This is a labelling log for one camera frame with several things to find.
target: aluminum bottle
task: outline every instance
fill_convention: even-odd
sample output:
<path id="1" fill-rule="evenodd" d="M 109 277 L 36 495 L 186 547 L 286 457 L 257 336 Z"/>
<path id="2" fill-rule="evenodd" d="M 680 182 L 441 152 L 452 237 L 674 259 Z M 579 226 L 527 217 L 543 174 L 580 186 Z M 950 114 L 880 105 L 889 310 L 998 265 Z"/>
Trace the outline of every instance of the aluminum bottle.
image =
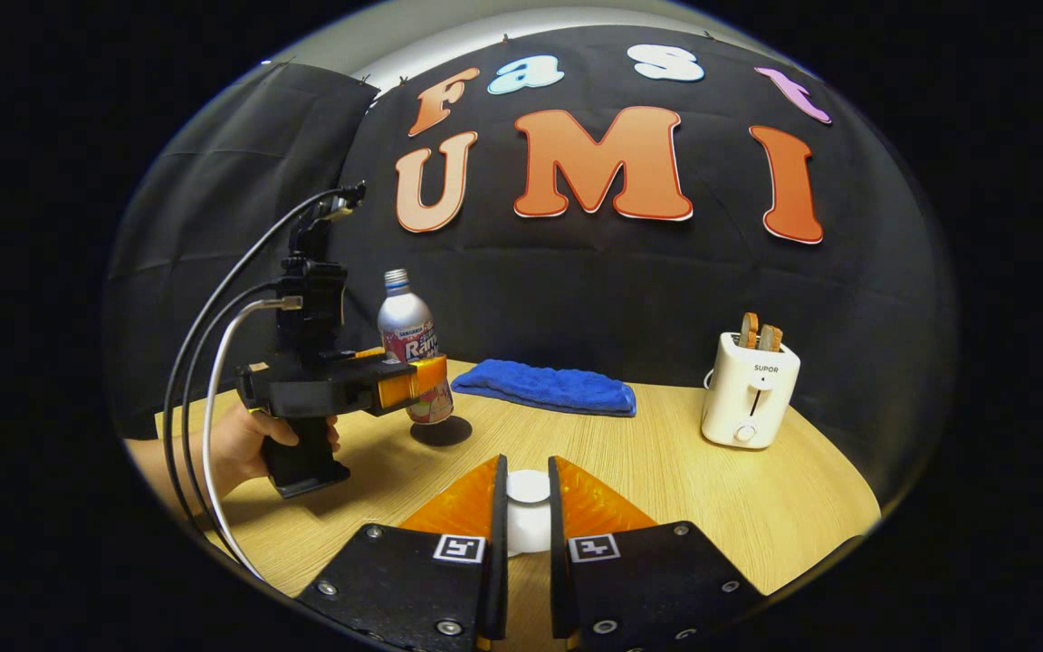
<path id="1" fill-rule="evenodd" d="M 385 352 L 402 362 L 413 362 L 440 354 L 434 315 L 409 288 L 409 272 L 393 269 L 385 272 L 385 303 L 377 313 L 377 327 Z M 416 405 L 406 408 L 415 424 L 439 424 L 453 413 L 453 392 L 448 381 L 421 395 Z"/>

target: wooden table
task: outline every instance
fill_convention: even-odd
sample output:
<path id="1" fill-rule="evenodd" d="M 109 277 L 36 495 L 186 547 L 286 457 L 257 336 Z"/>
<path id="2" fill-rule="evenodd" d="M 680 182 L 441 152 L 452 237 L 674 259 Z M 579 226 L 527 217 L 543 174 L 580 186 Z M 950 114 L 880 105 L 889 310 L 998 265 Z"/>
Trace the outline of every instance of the wooden table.
<path id="1" fill-rule="evenodd" d="M 450 379 L 472 364 L 451 360 Z M 617 490 L 659 524 L 689 520 L 762 594 L 773 594 L 876 524 L 880 507 L 854 466 L 794 408 L 766 450 L 732 450 L 703 438 L 702 388 L 630 383 L 637 416 L 545 411 L 455 393 L 455 414 L 472 426 L 468 440 L 431 449 L 409 434 L 403 412 L 344 414 L 340 453 L 353 477 L 340 485 L 282 500 L 266 478 L 223 501 L 240 548 L 276 589 L 291 597 L 368 523 L 399 525 L 427 500 L 498 454 L 509 469 L 545 472 L 558 455 Z M 239 401 L 216 397 L 216 417 Z M 190 408 L 202 432 L 202 404 Z M 175 413 L 178 432 L 179 414 Z M 219 546 L 214 532 L 209 537 Z M 509 561 L 508 639 L 494 649 L 564 651 L 551 638 L 550 553 Z"/>

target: screw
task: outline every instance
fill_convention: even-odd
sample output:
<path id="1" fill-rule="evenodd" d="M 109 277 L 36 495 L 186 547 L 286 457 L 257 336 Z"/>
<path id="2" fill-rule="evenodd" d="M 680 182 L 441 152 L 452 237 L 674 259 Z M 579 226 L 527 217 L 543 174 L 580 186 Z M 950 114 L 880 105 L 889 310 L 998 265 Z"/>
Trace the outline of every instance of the screw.
<path id="1" fill-rule="evenodd" d="M 438 621 L 437 631 L 442 632 L 444 635 L 459 635 L 463 632 L 463 628 L 459 624 L 453 621 Z"/>
<path id="2" fill-rule="evenodd" d="M 617 623 L 614 621 L 598 621 L 595 623 L 595 633 L 596 634 L 609 634 L 617 629 Z"/>

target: bottle cap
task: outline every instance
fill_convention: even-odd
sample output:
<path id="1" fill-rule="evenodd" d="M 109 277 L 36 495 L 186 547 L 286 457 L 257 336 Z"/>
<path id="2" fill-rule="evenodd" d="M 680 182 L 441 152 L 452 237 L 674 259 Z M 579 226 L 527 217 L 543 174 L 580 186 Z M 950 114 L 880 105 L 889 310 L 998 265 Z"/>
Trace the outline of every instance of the bottle cap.
<path id="1" fill-rule="evenodd" d="M 403 269 L 390 269 L 385 272 L 386 288 L 398 288 L 402 285 L 409 285 L 409 272 Z"/>

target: white cable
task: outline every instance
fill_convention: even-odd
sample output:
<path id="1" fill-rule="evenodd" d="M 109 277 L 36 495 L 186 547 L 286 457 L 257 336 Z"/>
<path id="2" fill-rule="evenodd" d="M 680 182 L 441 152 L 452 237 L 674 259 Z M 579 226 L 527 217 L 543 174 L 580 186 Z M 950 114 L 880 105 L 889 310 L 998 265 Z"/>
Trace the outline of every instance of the white cable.
<path id="1" fill-rule="evenodd" d="M 245 569 L 251 571 L 251 574 L 257 575 L 257 579 L 261 581 L 264 581 L 264 578 L 260 577 L 260 571 L 251 564 L 251 561 L 248 561 L 248 557 L 245 556 L 243 550 L 240 550 L 240 545 L 237 545 L 236 537 L 232 536 L 232 528 L 228 528 L 227 518 L 223 515 L 223 508 L 220 507 L 220 498 L 216 494 L 216 483 L 212 480 L 212 414 L 214 414 L 216 409 L 216 390 L 219 388 L 220 373 L 223 371 L 223 359 L 227 356 L 232 335 L 236 333 L 236 330 L 239 329 L 244 318 L 247 318 L 249 314 L 257 312 L 257 310 L 298 310 L 301 306 L 302 297 L 299 296 L 261 299 L 244 306 L 244 309 L 228 323 L 227 329 L 223 330 L 223 338 L 220 339 L 219 349 L 216 351 L 216 360 L 212 363 L 212 376 L 208 380 L 208 404 L 203 406 L 203 482 L 208 483 L 208 496 L 212 500 L 212 508 L 216 512 L 216 521 L 219 521 L 220 532 L 223 532 L 223 536 L 227 539 L 232 553 L 236 554 L 237 559 L 243 562 Z"/>

